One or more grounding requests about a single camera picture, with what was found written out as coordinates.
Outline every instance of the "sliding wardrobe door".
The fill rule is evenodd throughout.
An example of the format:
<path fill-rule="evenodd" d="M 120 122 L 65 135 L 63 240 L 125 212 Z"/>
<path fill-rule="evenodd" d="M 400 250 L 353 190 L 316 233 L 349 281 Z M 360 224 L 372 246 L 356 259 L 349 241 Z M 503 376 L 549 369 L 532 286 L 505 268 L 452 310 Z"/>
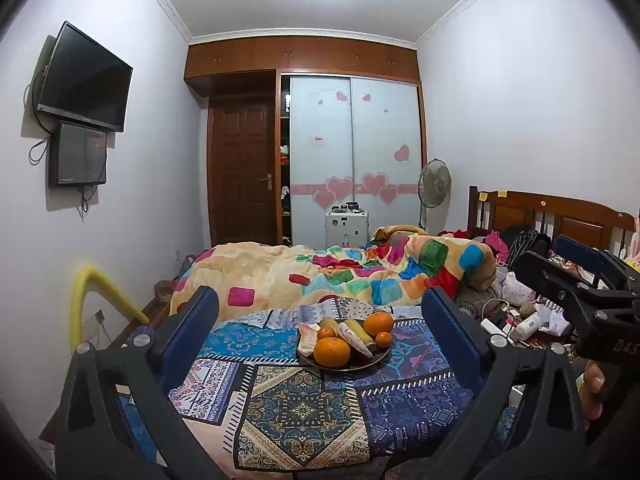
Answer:
<path fill-rule="evenodd" d="M 351 79 L 355 199 L 369 211 L 369 235 L 380 226 L 416 225 L 422 168 L 415 86 Z"/>
<path fill-rule="evenodd" d="M 325 249 L 325 215 L 353 198 L 350 81 L 291 78 L 292 242 Z"/>

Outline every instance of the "finger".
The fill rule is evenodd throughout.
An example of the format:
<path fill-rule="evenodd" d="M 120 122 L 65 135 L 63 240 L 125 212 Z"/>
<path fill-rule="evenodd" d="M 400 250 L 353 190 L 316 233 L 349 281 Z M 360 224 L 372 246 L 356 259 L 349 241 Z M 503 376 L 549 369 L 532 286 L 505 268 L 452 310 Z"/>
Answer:
<path fill-rule="evenodd" d="M 602 389 L 604 381 L 604 374 L 598 364 L 594 361 L 589 361 L 584 370 L 584 383 L 588 389 L 597 394 Z"/>
<path fill-rule="evenodd" d="M 602 404 L 598 398 L 586 387 L 580 388 L 578 392 L 582 414 L 586 420 L 596 420 L 602 414 Z"/>

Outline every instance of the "orange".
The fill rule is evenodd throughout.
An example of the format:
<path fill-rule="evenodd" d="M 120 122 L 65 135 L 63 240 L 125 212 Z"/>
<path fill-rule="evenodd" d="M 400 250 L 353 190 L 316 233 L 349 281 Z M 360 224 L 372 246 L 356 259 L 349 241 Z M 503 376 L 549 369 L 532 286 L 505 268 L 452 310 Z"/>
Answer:
<path fill-rule="evenodd" d="M 330 326 L 322 327 L 318 330 L 318 339 L 324 339 L 325 337 L 335 337 L 335 330 Z"/>
<path fill-rule="evenodd" d="M 342 339 L 325 337 L 316 343 L 314 359 L 327 368 L 341 368 L 349 361 L 351 348 Z"/>
<path fill-rule="evenodd" d="M 364 331 L 371 337 L 380 332 L 391 332 L 394 327 L 394 319 L 386 312 L 374 312 L 364 320 Z"/>
<path fill-rule="evenodd" d="M 376 345 L 380 348 L 387 348 L 391 346 L 391 343 L 394 341 L 394 337 L 389 332 L 380 332 L 376 336 Z"/>

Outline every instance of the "plate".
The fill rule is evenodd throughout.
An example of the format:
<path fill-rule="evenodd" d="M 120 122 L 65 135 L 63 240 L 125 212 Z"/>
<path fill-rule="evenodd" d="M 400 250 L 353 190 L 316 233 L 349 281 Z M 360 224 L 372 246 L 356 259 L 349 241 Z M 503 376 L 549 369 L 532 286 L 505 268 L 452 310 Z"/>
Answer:
<path fill-rule="evenodd" d="M 336 319 L 335 322 L 340 324 L 346 319 Z M 363 319 L 356 320 L 360 325 L 364 325 Z M 364 368 L 369 368 L 373 366 L 377 362 L 382 361 L 385 356 L 391 350 L 391 346 L 387 348 L 378 348 L 375 352 L 373 352 L 372 357 L 364 357 L 360 352 L 358 352 L 355 348 L 351 348 L 351 358 L 344 368 L 327 368 L 326 366 L 321 366 L 312 357 L 304 357 L 302 354 L 298 352 L 298 344 L 300 343 L 300 331 L 298 331 L 298 338 L 296 339 L 296 354 L 298 354 L 298 360 L 301 363 L 306 363 L 312 366 L 316 366 L 318 368 L 322 368 L 322 370 L 328 370 L 330 372 L 353 372 L 356 370 L 364 370 Z"/>

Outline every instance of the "door handle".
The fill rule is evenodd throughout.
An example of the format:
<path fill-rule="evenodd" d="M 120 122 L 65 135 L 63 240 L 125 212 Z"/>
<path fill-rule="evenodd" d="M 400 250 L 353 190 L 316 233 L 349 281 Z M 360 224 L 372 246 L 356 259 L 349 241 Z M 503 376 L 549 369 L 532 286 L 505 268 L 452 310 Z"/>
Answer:
<path fill-rule="evenodd" d="M 267 173 L 267 176 L 265 178 L 261 178 L 260 182 L 266 182 L 267 183 L 267 189 L 269 191 L 271 191 L 273 189 L 273 177 L 272 177 L 271 173 Z"/>

